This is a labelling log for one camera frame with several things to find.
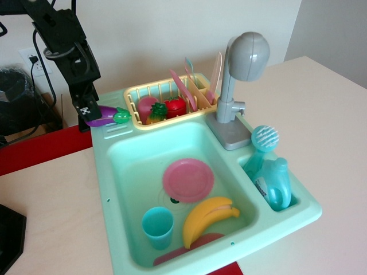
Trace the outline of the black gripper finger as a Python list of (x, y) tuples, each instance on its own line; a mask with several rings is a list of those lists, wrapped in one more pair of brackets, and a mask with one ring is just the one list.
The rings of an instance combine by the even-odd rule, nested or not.
[(83, 116), (85, 119), (99, 119), (102, 117), (99, 106), (93, 96), (84, 99)]
[(81, 107), (77, 103), (73, 103), (73, 106), (78, 114), (78, 126), (80, 132), (88, 132), (90, 126), (87, 124), (91, 120), (91, 109), (90, 107)]

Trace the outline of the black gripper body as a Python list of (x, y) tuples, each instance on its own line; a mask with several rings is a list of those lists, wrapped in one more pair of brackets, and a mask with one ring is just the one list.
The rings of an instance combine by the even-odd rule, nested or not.
[(95, 105), (98, 100), (93, 82), (100, 78), (99, 67), (86, 40), (53, 43), (54, 62), (67, 82), (76, 105)]

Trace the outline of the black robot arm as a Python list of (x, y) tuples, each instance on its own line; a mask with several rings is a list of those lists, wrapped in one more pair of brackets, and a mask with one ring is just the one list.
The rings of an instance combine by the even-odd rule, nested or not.
[(90, 130), (88, 122), (102, 117), (93, 84), (100, 78), (100, 71), (75, 6), (72, 1), (72, 9), (55, 10), (49, 1), (1, 1), (1, 15), (27, 14), (33, 20), (46, 46), (45, 58), (56, 64), (68, 84), (79, 131), (86, 132)]

